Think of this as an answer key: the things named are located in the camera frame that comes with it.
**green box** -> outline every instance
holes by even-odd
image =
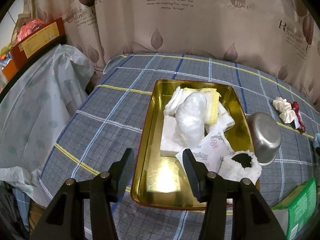
[[[293,239],[307,223],[316,208],[316,180],[311,178],[272,208],[273,213],[286,234]]]

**gold metal tray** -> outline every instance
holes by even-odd
[[[143,128],[131,197],[137,203],[150,207],[203,210],[206,203],[199,203],[193,196],[179,161],[176,158],[160,156],[164,106],[178,86],[193,89],[216,88],[221,95],[220,102],[236,122],[233,128],[225,132],[231,147],[235,151],[254,152],[244,112],[232,87],[199,81],[158,80],[152,92]]]

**silver metal container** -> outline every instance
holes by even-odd
[[[268,114],[257,112],[247,116],[254,152],[261,166],[272,163],[281,144],[281,132]]]

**curtain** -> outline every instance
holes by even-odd
[[[301,0],[24,1],[33,18],[62,16],[98,75],[118,54],[198,55],[269,73],[320,109],[320,31]]]

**red plastic bag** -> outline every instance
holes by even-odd
[[[34,19],[33,21],[28,22],[26,25],[21,27],[21,30],[17,36],[17,42],[22,41],[25,37],[41,28],[45,24],[47,24],[47,22],[41,21],[40,19]]]

